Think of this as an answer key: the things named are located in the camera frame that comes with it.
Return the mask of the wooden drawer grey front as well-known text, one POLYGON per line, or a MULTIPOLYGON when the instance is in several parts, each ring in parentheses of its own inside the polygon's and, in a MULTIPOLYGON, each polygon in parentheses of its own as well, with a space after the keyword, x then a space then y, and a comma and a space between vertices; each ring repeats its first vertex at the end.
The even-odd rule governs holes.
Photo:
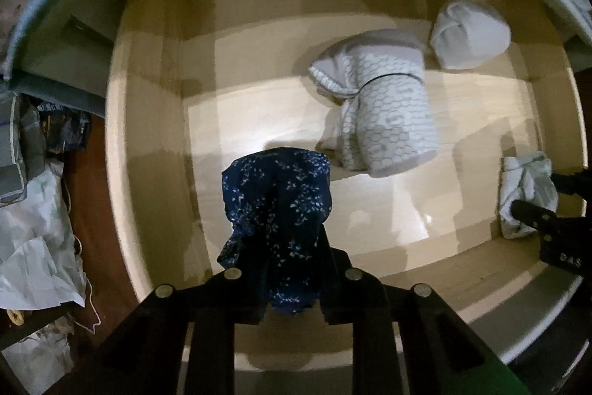
MULTIPOLYGON (((120 249, 139 299, 219 271, 231 232, 222 171, 277 146, 332 151, 340 107, 307 69, 349 36, 397 28, 427 42, 448 0, 127 0, 106 99, 108 183, 120 249)), ((332 245, 402 288, 426 283, 504 360, 557 319, 580 280, 550 268, 533 237, 505 240, 502 161, 541 150, 557 170, 586 163, 581 104, 542 0, 495 7, 509 49, 424 85, 440 144, 431 161, 373 178, 331 169, 332 245)))

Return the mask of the white crumpled plastic bag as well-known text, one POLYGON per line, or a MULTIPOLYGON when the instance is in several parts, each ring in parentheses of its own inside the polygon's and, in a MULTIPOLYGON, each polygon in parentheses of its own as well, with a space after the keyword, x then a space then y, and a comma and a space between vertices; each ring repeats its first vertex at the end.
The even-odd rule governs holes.
MULTIPOLYGON (((48 160, 23 201, 1 208, 1 307, 32 312, 70 302, 85 306, 86 275, 62 196, 63 164, 48 160)), ((71 371, 68 321, 50 324, 2 351, 30 394, 71 371)))

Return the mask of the grey plaid fabric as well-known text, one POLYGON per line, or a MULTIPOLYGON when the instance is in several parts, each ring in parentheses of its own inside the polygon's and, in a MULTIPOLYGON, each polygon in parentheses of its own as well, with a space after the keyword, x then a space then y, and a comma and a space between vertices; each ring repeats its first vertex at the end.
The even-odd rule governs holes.
POLYGON ((39 112, 21 95, 1 92, 1 207, 27 196, 27 184, 45 166, 39 112))

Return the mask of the grey honeycomb rolled underwear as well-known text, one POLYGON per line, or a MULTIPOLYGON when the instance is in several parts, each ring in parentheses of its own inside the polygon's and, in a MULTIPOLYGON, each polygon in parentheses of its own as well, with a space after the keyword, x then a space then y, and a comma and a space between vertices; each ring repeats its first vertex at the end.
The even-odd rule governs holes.
POLYGON ((345 170, 390 177, 437 156, 423 44, 413 34, 379 29, 345 38, 321 53, 308 72, 323 95, 341 102, 323 148, 345 170))

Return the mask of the white rolled underwear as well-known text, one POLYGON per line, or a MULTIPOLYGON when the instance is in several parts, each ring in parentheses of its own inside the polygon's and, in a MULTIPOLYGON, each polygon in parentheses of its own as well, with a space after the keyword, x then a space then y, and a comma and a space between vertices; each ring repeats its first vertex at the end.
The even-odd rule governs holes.
POLYGON ((446 70, 477 68, 505 53, 512 42, 507 21, 492 6, 451 0, 441 7, 430 47, 446 70))

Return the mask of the navy floral underwear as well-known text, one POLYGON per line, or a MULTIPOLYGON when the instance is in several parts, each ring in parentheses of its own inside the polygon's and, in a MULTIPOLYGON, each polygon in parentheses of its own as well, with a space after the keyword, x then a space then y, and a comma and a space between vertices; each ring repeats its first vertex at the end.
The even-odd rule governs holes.
POLYGON ((261 273, 268 304, 286 315, 312 308, 319 298, 330 170, 323 153, 277 147, 237 158, 222 172, 232 233, 217 262, 261 273))

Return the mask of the pale blue crumpled garment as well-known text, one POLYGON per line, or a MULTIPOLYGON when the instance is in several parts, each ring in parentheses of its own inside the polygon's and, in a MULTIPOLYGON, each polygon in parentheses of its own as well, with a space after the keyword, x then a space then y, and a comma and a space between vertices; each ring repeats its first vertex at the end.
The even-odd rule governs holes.
POLYGON ((541 151, 503 159, 498 214, 504 238, 514 240, 534 232, 512 216, 514 201, 525 201, 539 208, 557 211, 559 194, 551 180, 552 173, 552 160, 541 151))

